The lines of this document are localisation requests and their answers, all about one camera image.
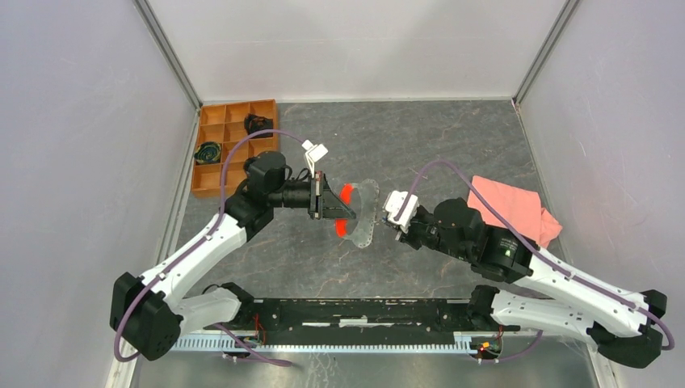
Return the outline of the steel key holder red handle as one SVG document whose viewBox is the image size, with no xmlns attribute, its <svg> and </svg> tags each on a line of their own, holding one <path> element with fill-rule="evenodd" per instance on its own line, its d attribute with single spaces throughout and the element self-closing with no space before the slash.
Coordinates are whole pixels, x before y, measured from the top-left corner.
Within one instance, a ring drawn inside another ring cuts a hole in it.
<svg viewBox="0 0 685 388">
<path fill-rule="evenodd" d="M 358 248 L 368 247 L 372 243 L 373 231 L 377 220 L 377 205 L 380 196 L 378 183 L 374 179 L 365 179 L 361 183 L 346 183 L 339 193 L 345 205 L 358 207 L 355 211 L 354 225 L 348 219 L 335 220 L 335 232 L 339 238 L 352 242 Z"/>
</svg>

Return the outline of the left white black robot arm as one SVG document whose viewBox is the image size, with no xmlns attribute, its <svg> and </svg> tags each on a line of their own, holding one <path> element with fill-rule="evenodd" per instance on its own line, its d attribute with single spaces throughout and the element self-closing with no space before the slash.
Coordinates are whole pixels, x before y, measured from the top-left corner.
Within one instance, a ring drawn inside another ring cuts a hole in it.
<svg viewBox="0 0 685 388">
<path fill-rule="evenodd" d="M 286 158 L 278 151 L 249 158 L 243 169 L 246 179 L 191 241 L 143 274 L 126 272 L 115 281 L 110 325 L 116 333 L 118 361 L 131 359 L 121 353 L 123 340 L 137 355 L 155 361 L 190 332 L 217 323 L 238 330 L 248 327 L 254 308 L 231 289 L 221 286 L 198 297 L 186 295 L 210 269 L 267 226 L 275 209 L 304 209 L 313 220 L 356 217 L 322 171 L 292 178 Z"/>
</svg>

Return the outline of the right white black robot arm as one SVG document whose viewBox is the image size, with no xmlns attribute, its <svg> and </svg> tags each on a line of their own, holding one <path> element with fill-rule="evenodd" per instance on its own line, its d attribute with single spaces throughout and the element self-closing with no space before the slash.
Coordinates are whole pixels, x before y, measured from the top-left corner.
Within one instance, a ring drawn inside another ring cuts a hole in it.
<svg viewBox="0 0 685 388">
<path fill-rule="evenodd" d="M 487 280 L 545 295 L 539 299 L 476 287 L 466 317 L 478 330 L 498 324 L 563 335 L 635 369 L 647 367 L 666 348 L 666 332 L 656 328 L 666 312 L 663 293 L 631 292 L 590 276 L 532 240 L 484 223 L 462 198 L 445 200 L 429 212 L 415 195 L 392 192 L 384 211 L 397 241 L 460 259 Z"/>
</svg>

